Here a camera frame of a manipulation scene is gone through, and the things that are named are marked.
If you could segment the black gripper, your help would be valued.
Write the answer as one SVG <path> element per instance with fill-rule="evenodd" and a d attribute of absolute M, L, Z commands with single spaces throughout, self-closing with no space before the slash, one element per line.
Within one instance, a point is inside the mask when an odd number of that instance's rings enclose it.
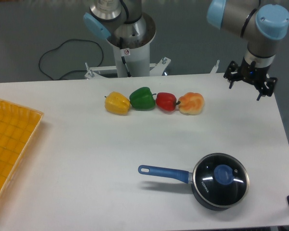
<path fill-rule="evenodd" d="M 259 92 L 256 100 L 259 101 L 261 97 L 271 97 L 275 90 L 277 78 L 266 77 L 270 66 L 258 67 L 256 61 L 247 62 L 246 58 L 243 58 L 240 68 L 235 61 L 231 61 L 223 77 L 229 82 L 229 89 L 233 87 L 235 82 L 241 80 L 254 84 L 256 90 Z"/>

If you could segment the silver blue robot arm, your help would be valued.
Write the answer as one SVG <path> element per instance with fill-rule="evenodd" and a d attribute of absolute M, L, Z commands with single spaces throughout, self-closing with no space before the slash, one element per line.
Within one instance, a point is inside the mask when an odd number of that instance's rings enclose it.
<path fill-rule="evenodd" d="M 85 26 L 113 48 L 118 77 L 147 77 L 163 73 L 165 65 L 150 67 L 150 43 L 156 35 L 153 19 L 139 0 L 96 0 L 83 16 Z M 231 62 L 224 78 L 230 84 L 244 81 L 259 96 L 271 96 L 277 79 L 267 72 L 289 27 L 289 12 L 280 5 L 258 0 L 213 0 L 207 11 L 212 26 L 245 39 L 241 64 Z"/>

